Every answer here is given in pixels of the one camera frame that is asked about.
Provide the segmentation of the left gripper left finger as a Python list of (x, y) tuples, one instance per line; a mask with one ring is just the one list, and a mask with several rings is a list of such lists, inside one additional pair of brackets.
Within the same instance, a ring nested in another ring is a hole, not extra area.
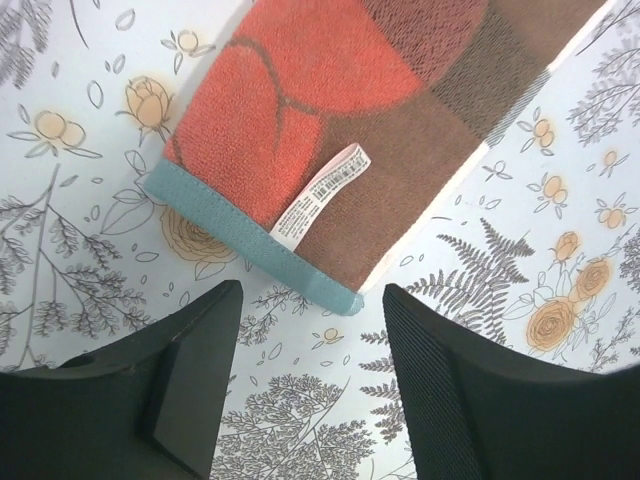
[(226, 280), (57, 368), (1, 377), (5, 479), (205, 479), (243, 304)]

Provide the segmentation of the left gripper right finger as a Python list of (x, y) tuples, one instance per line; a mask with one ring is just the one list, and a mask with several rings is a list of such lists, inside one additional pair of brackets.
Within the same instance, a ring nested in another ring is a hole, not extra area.
[(639, 369), (594, 374), (472, 332), (397, 285), (384, 319), (421, 479), (635, 479)]

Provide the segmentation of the orange brown bear towel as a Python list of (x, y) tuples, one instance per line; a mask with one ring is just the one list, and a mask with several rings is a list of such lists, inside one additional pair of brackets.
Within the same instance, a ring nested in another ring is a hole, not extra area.
[(339, 315), (605, 16), (603, 1), (259, 1), (146, 188)]

